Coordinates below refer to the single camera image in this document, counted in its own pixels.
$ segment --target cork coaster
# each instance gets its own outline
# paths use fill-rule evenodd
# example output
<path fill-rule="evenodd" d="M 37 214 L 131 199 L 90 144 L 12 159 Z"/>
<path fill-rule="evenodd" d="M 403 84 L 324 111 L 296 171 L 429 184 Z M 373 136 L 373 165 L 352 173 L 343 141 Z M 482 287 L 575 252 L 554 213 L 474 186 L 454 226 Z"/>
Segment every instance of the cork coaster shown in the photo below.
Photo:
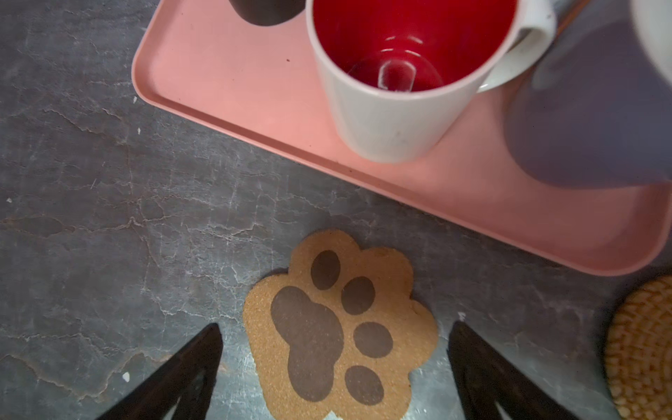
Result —
<path fill-rule="evenodd" d="M 604 364 L 621 417 L 672 420 L 672 277 L 628 296 L 609 328 Z"/>
<path fill-rule="evenodd" d="M 340 230 L 303 240 L 288 274 L 257 283 L 243 309 L 271 414 L 400 419 L 411 402 L 409 372 L 438 340 L 412 289 L 411 264 L 394 249 L 360 250 Z"/>

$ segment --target paw print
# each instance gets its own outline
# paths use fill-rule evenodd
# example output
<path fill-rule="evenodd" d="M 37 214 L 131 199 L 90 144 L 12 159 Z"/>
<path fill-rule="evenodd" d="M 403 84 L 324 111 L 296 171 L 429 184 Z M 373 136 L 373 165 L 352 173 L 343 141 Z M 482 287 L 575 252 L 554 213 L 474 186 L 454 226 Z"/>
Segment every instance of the paw print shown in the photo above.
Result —
<path fill-rule="evenodd" d="M 400 419 L 411 401 L 409 372 L 437 343 L 412 288 L 411 265 L 394 249 L 362 251 L 339 230 L 301 242 L 289 273 L 258 283 L 243 310 L 271 414 Z"/>

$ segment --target round wicker coaster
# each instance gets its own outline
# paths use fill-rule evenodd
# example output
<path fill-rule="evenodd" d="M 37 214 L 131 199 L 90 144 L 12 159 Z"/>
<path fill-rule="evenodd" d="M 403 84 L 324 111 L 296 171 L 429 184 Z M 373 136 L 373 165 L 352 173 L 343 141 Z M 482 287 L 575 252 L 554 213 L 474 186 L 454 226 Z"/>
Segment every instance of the round wicker coaster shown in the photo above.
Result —
<path fill-rule="evenodd" d="M 621 417 L 672 420 L 672 276 L 628 296 L 609 328 L 604 364 Z"/>

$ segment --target marble countertop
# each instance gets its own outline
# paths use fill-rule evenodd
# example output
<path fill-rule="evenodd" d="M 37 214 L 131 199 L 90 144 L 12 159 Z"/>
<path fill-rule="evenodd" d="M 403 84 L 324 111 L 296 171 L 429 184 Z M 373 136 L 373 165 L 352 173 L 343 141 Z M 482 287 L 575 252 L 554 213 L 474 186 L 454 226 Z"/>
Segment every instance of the marble countertop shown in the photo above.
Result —
<path fill-rule="evenodd" d="M 605 331 L 669 249 L 588 276 L 149 106 L 130 65 L 156 5 L 0 5 L 0 418 L 95 418 L 217 322 L 209 418 L 270 419 L 243 301 L 328 227 L 404 252 L 439 323 L 406 419 L 463 418 L 445 353 L 458 317 L 578 416 L 618 418 Z"/>

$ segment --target pink tray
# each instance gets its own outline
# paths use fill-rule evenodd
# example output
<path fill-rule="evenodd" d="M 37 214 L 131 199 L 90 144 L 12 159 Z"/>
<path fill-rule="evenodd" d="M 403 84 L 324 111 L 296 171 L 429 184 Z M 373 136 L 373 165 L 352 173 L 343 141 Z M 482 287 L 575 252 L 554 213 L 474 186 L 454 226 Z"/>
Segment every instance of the pink tray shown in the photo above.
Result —
<path fill-rule="evenodd" d="M 227 0 L 162 0 L 132 76 L 154 106 L 587 273 L 646 265 L 670 230 L 670 185 L 577 191 L 528 177 L 503 141 L 502 89 L 477 95 L 426 157 L 358 157 L 336 135 L 303 13 L 262 28 Z"/>

